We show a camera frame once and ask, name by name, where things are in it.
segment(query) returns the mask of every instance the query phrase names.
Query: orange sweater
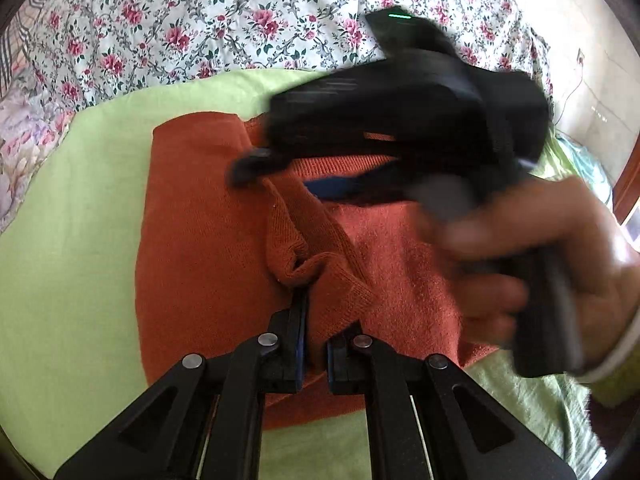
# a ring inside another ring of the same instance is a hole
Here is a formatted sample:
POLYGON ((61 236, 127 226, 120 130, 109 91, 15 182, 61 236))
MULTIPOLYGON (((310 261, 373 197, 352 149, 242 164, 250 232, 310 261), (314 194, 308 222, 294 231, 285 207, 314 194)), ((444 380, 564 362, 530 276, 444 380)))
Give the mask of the orange sweater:
POLYGON ((325 205, 302 180, 359 172, 382 158, 297 162, 249 189, 225 173, 260 144, 257 120, 216 112, 186 115, 154 131, 136 313, 149 382, 189 352, 231 352, 263 332, 293 288, 309 285, 307 341, 316 369, 300 394, 268 398, 268 428, 360 409, 360 397, 332 397, 323 346, 356 320, 397 351, 446 354, 461 366, 490 351, 460 340, 460 319, 430 248, 404 204, 325 205))

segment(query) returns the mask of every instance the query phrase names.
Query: floral bedspread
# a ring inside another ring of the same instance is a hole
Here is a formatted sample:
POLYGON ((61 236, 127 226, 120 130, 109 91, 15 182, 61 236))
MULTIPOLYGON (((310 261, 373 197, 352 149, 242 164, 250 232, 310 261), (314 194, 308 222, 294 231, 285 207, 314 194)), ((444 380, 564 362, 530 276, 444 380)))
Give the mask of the floral bedspread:
MULTIPOLYGON (((514 0, 49 0, 29 40, 31 94, 71 112, 237 68, 353 66, 383 57, 362 15, 392 5, 435 20, 466 62, 523 70, 551 96, 548 47, 514 0)), ((2 138, 6 167, 6 147, 26 135, 2 138)), ((0 175, 0 218, 15 212, 33 173, 11 168, 0 175)))
POLYGON ((68 131, 76 113, 38 88, 31 67, 0 102, 0 233, 24 200, 31 178, 68 131))

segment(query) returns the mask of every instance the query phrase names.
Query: sweater sleeve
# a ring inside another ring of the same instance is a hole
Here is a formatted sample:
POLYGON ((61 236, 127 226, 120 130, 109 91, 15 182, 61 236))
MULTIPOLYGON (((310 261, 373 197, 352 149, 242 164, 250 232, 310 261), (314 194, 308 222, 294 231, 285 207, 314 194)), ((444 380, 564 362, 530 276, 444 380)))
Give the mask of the sweater sleeve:
POLYGON ((578 381, 590 387, 593 397, 608 408, 640 391, 640 308, 610 354, 578 381))
POLYGON ((593 397, 603 406, 614 408, 640 391, 640 343, 613 373, 590 384, 593 397))

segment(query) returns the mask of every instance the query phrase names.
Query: human hand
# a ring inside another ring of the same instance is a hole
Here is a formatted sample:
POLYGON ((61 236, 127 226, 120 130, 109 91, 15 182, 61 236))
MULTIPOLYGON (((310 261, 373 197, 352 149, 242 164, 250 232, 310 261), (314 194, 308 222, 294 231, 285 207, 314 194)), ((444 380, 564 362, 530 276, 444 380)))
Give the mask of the human hand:
POLYGON ((497 194, 459 221, 442 225, 419 207, 420 238, 438 251, 440 268, 463 316, 463 337, 503 344, 526 284, 502 274, 463 274, 460 264, 555 244, 564 257, 587 368, 598 365, 625 332, 640 300, 640 256, 611 212, 578 178, 530 178, 497 194))

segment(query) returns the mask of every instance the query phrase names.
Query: finger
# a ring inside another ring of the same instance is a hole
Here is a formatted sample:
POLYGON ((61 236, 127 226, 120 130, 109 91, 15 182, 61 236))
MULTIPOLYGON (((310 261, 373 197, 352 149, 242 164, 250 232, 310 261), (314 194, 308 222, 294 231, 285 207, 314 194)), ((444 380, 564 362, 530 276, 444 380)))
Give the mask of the finger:
POLYGON ((426 244, 434 243, 441 224, 433 216, 425 213, 419 204, 409 204, 408 211, 420 240, 426 244))
POLYGON ((463 273, 460 263, 445 251, 439 251, 438 248, 434 248, 433 261, 438 272, 444 276, 446 280, 456 280, 463 273))
POLYGON ((580 179, 529 178, 445 226, 436 243, 474 261, 558 242, 574 285, 598 293, 610 278, 612 229, 612 215, 580 179))
POLYGON ((521 310, 528 291, 522 280, 501 274, 470 274, 451 285, 460 312, 465 317, 483 318, 521 310))
POLYGON ((509 314, 501 314, 482 319, 465 318, 462 338, 470 343, 502 345, 513 339, 516 320, 509 314))
POLYGON ((443 247, 462 260, 481 260, 548 244, 589 222, 597 200, 578 178, 528 178, 497 194, 466 218, 448 224, 443 247))

